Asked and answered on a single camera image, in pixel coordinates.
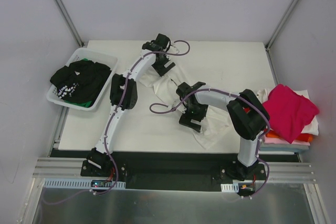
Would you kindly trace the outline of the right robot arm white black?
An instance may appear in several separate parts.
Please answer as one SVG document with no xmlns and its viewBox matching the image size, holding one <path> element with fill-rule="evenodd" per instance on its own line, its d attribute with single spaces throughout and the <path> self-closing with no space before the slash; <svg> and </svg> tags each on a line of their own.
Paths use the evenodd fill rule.
<svg viewBox="0 0 336 224">
<path fill-rule="evenodd" d="M 207 87 L 204 82 L 193 86 L 183 82 L 177 86 L 176 94 L 180 105 L 185 107 L 179 124 L 197 132 L 206 116 L 209 106 L 228 112 L 236 133 L 240 136 L 240 147 L 236 162 L 225 168 L 225 173 L 231 179 L 246 180 L 255 173 L 259 161 L 258 139 L 262 132 L 270 128 L 270 116 L 253 91 L 245 89 L 239 94 Z"/>
</svg>

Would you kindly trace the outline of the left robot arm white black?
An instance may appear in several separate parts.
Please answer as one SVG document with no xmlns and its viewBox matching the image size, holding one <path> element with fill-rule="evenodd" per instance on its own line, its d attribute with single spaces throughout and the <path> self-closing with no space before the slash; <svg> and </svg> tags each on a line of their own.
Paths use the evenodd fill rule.
<svg viewBox="0 0 336 224">
<path fill-rule="evenodd" d="M 113 174 L 115 168 L 110 158 L 112 141 L 122 117 L 137 103 L 137 81 L 151 67 L 161 77 L 175 66 L 175 63 L 169 63 L 167 56 L 170 46 L 169 37 L 158 34 L 155 40 L 147 41 L 142 45 L 138 60 L 129 69 L 123 74 L 113 75 L 110 89 L 110 113 L 99 141 L 87 156 L 87 169 L 93 169 L 99 176 Z"/>
</svg>

